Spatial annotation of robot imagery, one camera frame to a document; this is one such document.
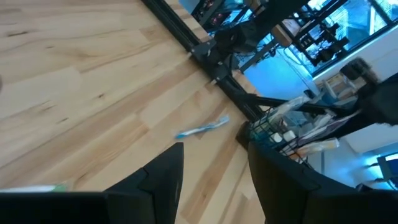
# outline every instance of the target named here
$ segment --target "wire basket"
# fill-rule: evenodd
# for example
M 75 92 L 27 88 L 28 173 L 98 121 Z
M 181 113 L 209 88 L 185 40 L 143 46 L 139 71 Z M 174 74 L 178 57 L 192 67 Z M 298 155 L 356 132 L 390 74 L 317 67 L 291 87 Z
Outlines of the wire basket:
M 249 141 L 253 142 L 260 150 L 276 150 L 289 159 L 313 169 L 308 163 L 308 157 L 302 157 L 297 153 L 297 138 L 289 139 L 289 141 L 284 138 L 276 139 L 278 135 L 283 136 L 289 129 L 284 125 L 283 118 L 277 119 L 276 122 L 269 122 L 272 110 L 273 108 L 269 108 L 265 111 L 263 118 L 249 123 L 246 130 Z

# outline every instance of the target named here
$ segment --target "wooden floor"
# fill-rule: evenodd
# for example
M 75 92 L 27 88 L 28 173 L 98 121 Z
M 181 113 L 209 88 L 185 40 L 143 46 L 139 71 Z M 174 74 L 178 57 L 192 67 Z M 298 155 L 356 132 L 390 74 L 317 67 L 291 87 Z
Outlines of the wooden floor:
M 0 76 L 1 188 L 104 190 L 179 131 L 228 114 L 227 125 L 183 140 L 177 223 L 264 223 L 234 140 L 244 116 L 140 0 L 0 0 Z

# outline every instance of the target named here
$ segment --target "toothbrush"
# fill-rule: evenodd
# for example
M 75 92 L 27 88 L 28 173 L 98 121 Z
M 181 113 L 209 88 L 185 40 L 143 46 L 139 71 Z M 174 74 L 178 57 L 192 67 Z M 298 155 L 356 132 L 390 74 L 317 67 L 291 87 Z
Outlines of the toothbrush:
M 200 127 L 188 130 L 188 131 L 184 131 L 184 132 L 178 134 L 175 138 L 181 139 L 181 138 L 185 138 L 185 137 L 195 134 L 195 133 L 200 133 L 200 132 L 216 129 L 216 128 L 220 127 L 221 125 L 224 125 L 228 122 L 229 122 L 229 116 L 226 115 L 226 116 L 221 117 L 216 123 L 210 123 L 210 124 L 206 124 L 204 126 L 200 126 Z

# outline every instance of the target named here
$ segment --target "white object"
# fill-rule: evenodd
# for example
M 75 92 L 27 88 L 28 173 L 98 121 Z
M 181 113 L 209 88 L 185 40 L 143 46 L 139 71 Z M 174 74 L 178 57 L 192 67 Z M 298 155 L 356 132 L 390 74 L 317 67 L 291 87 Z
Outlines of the white object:
M 280 136 L 280 134 L 275 133 L 271 136 L 271 139 L 273 139 L 276 143 L 279 143 L 282 141 L 282 137 Z
M 285 141 L 291 141 L 296 138 L 296 135 L 293 131 L 288 131 L 284 133 L 283 138 L 285 139 Z
M 337 138 L 329 139 L 326 141 L 320 141 L 320 142 L 313 142 L 310 144 L 307 144 L 297 150 L 297 154 L 300 156 L 307 156 L 314 154 L 316 152 L 321 152 L 324 150 L 329 150 L 329 149 L 335 149 L 340 146 L 339 141 Z
M 379 149 L 398 142 L 398 126 L 372 124 L 343 137 L 357 153 Z
M 1 189 L 0 193 L 32 193 L 32 192 L 51 192 L 56 185 L 37 185 L 28 187 L 15 187 L 11 189 Z
M 290 100 L 278 106 L 277 108 L 271 111 L 271 115 L 268 118 L 268 122 L 272 123 L 273 120 L 281 118 L 288 111 L 294 110 L 295 108 L 302 106 L 304 103 L 310 100 L 311 99 L 307 96 L 299 96 L 297 98 L 294 98 L 293 100 Z

